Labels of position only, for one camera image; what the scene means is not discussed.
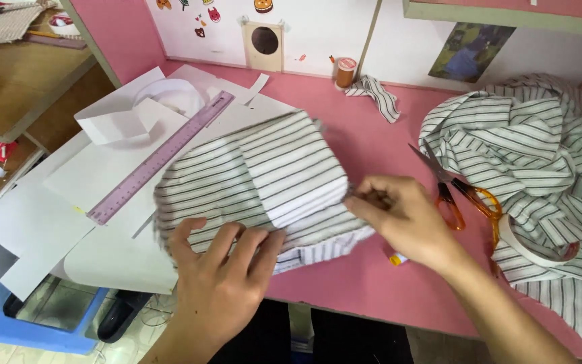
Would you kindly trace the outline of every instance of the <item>picture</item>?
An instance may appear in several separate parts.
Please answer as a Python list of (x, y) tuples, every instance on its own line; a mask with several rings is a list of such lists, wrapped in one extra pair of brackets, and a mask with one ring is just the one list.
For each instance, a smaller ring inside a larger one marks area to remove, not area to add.
[(457, 23), (428, 75), (474, 84), (514, 30), (499, 25)]

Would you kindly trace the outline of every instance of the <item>pink desk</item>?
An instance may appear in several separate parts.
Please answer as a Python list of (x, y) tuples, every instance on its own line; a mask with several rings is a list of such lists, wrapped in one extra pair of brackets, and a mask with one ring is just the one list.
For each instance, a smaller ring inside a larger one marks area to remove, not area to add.
[[(167, 62), (161, 68), (169, 74), (181, 65)], [(260, 74), (256, 70), (193, 65), (244, 87), (250, 87)], [(409, 175), (434, 194), (437, 185), (434, 176), (409, 149), (408, 143), (416, 145), (425, 115), (452, 94), (388, 87), (397, 96), (401, 110), (399, 121), (390, 124), (378, 112), (372, 98), (347, 97), (337, 92), (328, 79), (268, 74), (271, 78), (261, 93), (303, 108), (322, 120), (327, 125), (325, 138), (353, 182), (359, 182), (365, 174)], [(488, 220), (461, 195), (456, 200), (467, 221), (466, 229), (456, 234), (457, 239), (488, 271), (491, 239)], [(375, 235), (360, 243), (349, 256), (276, 275), (267, 297), (476, 337), (475, 328), (446, 283), (417, 263), (394, 267), (384, 252), (388, 247), (383, 238)], [(516, 292), (506, 282), (502, 284), (527, 311), (582, 358), (582, 339), (562, 318)]]

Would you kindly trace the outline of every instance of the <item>hand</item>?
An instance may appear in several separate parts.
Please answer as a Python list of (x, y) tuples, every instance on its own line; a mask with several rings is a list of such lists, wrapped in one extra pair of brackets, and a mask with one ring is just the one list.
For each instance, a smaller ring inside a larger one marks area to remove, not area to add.
[[(210, 360), (253, 318), (286, 235), (229, 222), (219, 229), (208, 251), (197, 254), (190, 248), (188, 236), (205, 225), (205, 218), (184, 219), (168, 242), (179, 265), (179, 300), (173, 320), (183, 328), (180, 342), (195, 350), (207, 349), (200, 353), (204, 356), (201, 361)], [(235, 249), (228, 256), (235, 239)]]
[(412, 177), (366, 176), (344, 204), (394, 250), (440, 274), (467, 256), (424, 186)]

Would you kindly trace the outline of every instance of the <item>blue plastic stool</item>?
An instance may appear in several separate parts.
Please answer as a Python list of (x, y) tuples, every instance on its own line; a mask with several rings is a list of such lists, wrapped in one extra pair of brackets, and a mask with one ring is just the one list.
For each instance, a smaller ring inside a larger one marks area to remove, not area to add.
[(80, 324), (69, 331), (6, 317), (3, 306), (10, 291), (0, 284), (0, 343), (47, 351), (88, 354), (96, 347), (98, 340), (85, 337), (85, 331), (93, 321), (108, 291), (109, 288), (98, 288)]

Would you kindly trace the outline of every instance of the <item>scissor blade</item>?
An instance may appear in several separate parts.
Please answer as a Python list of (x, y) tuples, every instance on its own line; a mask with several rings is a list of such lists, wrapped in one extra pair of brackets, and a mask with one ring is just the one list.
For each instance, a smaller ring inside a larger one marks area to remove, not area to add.
[[(424, 141), (424, 143), (425, 143), (426, 151), (432, 153), (432, 149), (430, 148), (430, 145), (428, 145), (428, 143), (426, 141)], [(448, 182), (453, 180), (453, 178), (448, 174), (448, 172), (446, 172), (446, 170), (444, 170), (442, 168), (442, 166), (439, 164), (437, 159), (434, 157), (434, 153), (432, 153), (432, 155), (433, 155), (432, 158), (428, 158), (423, 153), (421, 153), (419, 151), (419, 149), (415, 148), (414, 146), (410, 145), (410, 148), (412, 148), (413, 152), (416, 153), (416, 155), (418, 155), (419, 158), (421, 158), (421, 160), (424, 161), (428, 167), (430, 167), (430, 169), (432, 170), (434, 175), (437, 177), (437, 179), (439, 179), (440, 182), (448, 183)]]

